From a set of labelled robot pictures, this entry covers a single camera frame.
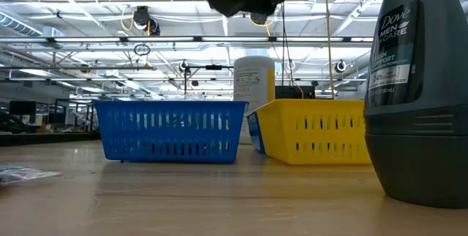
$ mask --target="plastic basket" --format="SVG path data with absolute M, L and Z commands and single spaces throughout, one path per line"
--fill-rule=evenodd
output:
M 248 102 L 95 102 L 107 159 L 235 161 Z
M 257 113 L 253 112 L 248 115 L 247 122 L 249 123 L 249 133 L 254 148 L 256 148 L 260 153 L 264 154 L 265 146 L 263 145 L 262 133 L 260 132 Z
M 370 164 L 363 109 L 363 101 L 274 100 L 249 115 L 252 142 L 289 164 Z

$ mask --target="security camera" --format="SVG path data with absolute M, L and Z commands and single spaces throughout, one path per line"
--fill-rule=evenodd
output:
M 335 64 L 335 72 L 342 73 L 346 69 L 346 63 L 343 60 L 340 60 L 339 63 Z
M 159 23 L 151 18 L 147 6 L 137 7 L 137 10 L 133 13 L 133 22 L 139 30 L 148 31 L 149 28 L 151 36 L 159 36 L 161 34 Z

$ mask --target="blue plastic basket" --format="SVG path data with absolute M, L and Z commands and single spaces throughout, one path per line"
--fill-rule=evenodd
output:
M 248 102 L 97 101 L 107 159 L 235 161 Z
M 252 139 L 252 144 L 259 152 L 265 153 L 265 146 L 263 145 L 262 132 L 260 131 L 260 124 L 258 123 L 258 116 L 256 112 L 247 116 L 249 123 L 249 133 Z

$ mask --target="deodorant bottle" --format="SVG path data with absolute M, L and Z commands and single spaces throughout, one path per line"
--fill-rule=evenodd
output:
M 389 197 L 468 208 L 467 50 L 459 0 L 383 1 L 364 118 Z

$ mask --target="desk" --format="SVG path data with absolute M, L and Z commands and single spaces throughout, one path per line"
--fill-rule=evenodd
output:
M 371 166 L 293 167 L 241 146 L 235 164 L 105 159 L 99 141 L 0 149 L 60 171 L 0 188 L 1 235 L 466 235 L 468 210 L 387 198 Z

